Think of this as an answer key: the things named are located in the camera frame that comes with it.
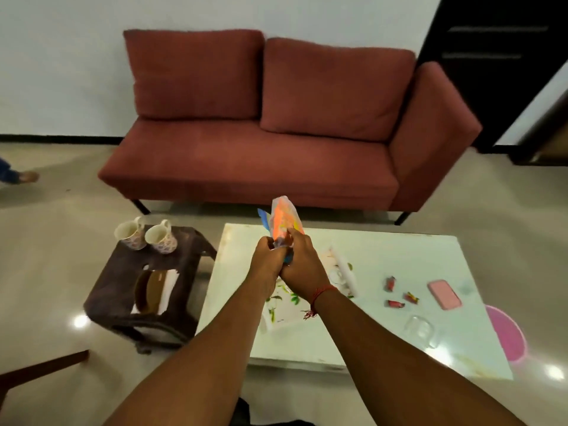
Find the person's left hand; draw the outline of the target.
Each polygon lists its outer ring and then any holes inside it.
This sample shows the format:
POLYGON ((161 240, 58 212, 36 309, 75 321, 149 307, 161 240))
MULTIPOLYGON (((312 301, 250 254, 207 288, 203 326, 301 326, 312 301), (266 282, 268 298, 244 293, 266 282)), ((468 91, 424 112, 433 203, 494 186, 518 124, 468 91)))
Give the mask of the person's left hand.
POLYGON ((255 250, 252 255, 251 264, 246 275, 245 281, 248 286, 256 289, 263 299, 272 296, 275 289, 276 280, 284 265, 288 249, 280 248, 280 254, 276 257, 255 257, 255 250))

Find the person's right hand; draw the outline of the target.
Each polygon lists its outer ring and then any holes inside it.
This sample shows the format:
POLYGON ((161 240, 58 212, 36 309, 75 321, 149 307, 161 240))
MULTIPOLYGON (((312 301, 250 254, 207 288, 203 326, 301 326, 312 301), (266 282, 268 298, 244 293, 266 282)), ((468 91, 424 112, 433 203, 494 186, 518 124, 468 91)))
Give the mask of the person's right hand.
POLYGON ((312 244, 312 252, 307 256, 295 256, 290 264, 280 271, 281 279, 292 291, 309 302, 318 288, 330 285, 330 280, 312 244))

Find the colourful plastic packet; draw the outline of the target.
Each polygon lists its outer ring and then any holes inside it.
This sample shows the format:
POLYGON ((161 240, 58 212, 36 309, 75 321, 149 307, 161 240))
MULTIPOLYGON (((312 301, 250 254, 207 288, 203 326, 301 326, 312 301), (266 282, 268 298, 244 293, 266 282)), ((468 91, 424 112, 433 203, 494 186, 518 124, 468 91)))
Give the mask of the colourful plastic packet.
POLYGON ((257 214, 266 236, 274 240, 275 247, 288 249, 284 264, 290 264, 293 260, 294 252, 288 243, 287 229, 293 227, 304 233, 303 225, 295 206, 287 196, 281 196, 272 201, 270 212, 257 208, 257 214))

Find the person's left forearm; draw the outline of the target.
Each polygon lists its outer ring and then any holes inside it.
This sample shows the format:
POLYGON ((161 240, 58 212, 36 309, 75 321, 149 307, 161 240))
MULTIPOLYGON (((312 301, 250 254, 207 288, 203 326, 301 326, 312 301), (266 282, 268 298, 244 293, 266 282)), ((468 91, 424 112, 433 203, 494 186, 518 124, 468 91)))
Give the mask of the person's left forearm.
POLYGON ((276 279, 247 276, 209 325, 148 375, 104 426, 228 426, 276 279))

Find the person's right forearm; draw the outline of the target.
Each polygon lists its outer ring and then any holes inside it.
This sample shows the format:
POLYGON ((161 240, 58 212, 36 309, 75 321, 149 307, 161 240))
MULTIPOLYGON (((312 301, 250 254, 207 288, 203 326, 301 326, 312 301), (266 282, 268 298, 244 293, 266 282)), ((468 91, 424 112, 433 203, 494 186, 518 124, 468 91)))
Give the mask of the person's right forearm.
POLYGON ((341 293, 323 293, 316 308, 378 426, 527 426, 341 293))

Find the red thread wristband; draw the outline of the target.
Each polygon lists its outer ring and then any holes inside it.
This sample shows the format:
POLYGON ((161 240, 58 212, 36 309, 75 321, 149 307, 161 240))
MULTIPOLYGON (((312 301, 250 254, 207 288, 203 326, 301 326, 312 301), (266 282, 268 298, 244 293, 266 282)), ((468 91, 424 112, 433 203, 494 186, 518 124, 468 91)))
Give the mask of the red thread wristband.
POLYGON ((316 308, 316 302, 317 300, 321 297, 321 295, 323 293, 327 293, 327 292, 339 292, 338 288, 336 286, 333 285, 327 285, 327 286, 323 286, 322 288, 318 288, 314 294, 311 296, 311 299, 309 301, 309 309, 303 311, 304 312, 304 316, 303 316, 303 320, 308 320, 312 317, 316 317, 319 313, 318 310, 316 308))

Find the red fabric sofa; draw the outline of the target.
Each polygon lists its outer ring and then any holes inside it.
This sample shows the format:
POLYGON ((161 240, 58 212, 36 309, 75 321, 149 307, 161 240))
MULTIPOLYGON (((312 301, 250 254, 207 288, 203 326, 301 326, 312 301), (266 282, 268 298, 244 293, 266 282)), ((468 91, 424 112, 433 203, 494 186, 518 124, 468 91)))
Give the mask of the red fabric sofa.
POLYGON ((142 200, 270 205, 287 196, 296 207, 400 212, 401 225, 482 131, 437 62, 415 66, 383 142, 273 133, 260 120, 137 115, 98 178, 145 214, 142 200))

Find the white patterned mug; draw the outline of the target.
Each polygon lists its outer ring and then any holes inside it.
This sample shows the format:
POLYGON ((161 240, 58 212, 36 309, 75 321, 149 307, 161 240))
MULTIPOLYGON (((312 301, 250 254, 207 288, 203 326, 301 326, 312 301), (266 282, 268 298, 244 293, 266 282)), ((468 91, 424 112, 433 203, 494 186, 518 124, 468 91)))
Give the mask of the white patterned mug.
POLYGON ((141 250, 147 246, 142 217, 119 224, 114 230, 114 237, 119 243, 131 250, 141 250))
POLYGON ((173 253, 178 246, 178 241, 172 232, 171 222, 167 219, 146 230, 144 240, 162 255, 173 253))

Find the brown and white cardboard sheets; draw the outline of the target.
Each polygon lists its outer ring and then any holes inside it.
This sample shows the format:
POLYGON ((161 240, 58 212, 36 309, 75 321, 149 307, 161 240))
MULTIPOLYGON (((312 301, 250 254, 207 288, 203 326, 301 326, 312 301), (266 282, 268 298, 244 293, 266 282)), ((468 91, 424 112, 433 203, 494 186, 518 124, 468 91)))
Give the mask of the brown and white cardboard sheets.
POLYGON ((179 276, 175 269, 144 269, 136 280, 131 314, 162 315, 167 310, 179 276))

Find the dark brown plastic stool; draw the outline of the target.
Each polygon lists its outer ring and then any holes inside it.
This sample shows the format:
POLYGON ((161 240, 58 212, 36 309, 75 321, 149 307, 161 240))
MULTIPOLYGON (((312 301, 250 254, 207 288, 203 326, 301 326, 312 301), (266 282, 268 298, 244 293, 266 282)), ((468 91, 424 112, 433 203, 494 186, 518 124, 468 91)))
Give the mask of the dark brown plastic stool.
POLYGON ((83 305, 92 322, 133 343, 139 354, 150 354, 154 348, 178 349, 194 337, 198 322, 187 305, 198 265, 202 257, 217 257, 217 250, 196 229, 174 226, 172 232, 178 246, 167 255, 151 247, 131 250, 117 243, 83 305), (132 312, 136 282, 145 266, 150 271, 173 269, 179 275, 160 315, 132 312))

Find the clear glass cup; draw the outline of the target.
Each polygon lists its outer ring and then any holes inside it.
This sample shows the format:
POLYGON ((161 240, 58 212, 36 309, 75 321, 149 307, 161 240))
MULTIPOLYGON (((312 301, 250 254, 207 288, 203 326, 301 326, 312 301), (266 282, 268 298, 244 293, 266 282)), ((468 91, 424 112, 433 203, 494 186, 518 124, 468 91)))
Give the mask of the clear glass cup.
POLYGON ((422 351, 436 349, 440 343, 440 334, 435 325, 419 315, 413 315, 406 321, 402 334, 408 343, 422 351))

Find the red sofa back cushion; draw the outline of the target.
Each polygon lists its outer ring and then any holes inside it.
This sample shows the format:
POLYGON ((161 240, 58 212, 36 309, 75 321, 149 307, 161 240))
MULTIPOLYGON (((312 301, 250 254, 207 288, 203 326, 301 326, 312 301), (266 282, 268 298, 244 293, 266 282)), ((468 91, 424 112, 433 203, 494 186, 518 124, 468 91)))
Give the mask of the red sofa back cushion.
POLYGON ((123 32, 138 117, 254 120, 261 114, 259 30, 123 32))
POLYGON ((415 53, 270 38, 260 126, 273 133, 383 142, 413 77, 415 53))

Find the pink phone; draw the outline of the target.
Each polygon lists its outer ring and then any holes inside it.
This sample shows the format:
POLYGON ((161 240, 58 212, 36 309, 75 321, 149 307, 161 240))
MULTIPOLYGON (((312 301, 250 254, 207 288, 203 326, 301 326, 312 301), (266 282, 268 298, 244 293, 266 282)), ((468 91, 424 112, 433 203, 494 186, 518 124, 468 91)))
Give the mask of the pink phone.
POLYGON ((446 280, 431 281, 427 283, 427 287, 442 310, 451 311, 462 307, 461 299, 446 280))

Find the pink plastic bucket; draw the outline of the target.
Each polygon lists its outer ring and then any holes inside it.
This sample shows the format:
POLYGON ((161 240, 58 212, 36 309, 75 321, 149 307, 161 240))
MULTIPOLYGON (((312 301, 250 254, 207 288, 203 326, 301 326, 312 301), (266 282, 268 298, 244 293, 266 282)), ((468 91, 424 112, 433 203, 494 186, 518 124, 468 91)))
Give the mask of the pink plastic bucket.
POLYGON ((499 308, 485 305, 487 315, 509 363, 518 364, 528 354, 527 339, 517 322, 499 308))

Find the dark wooden door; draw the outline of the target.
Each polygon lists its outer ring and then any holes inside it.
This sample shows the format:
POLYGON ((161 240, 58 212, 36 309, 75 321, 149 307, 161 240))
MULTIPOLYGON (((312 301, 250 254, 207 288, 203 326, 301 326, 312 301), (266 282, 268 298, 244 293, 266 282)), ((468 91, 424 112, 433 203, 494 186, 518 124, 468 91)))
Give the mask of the dark wooden door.
POLYGON ((437 61, 489 153, 568 60, 568 0, 440 0, 418 63, 437 61))

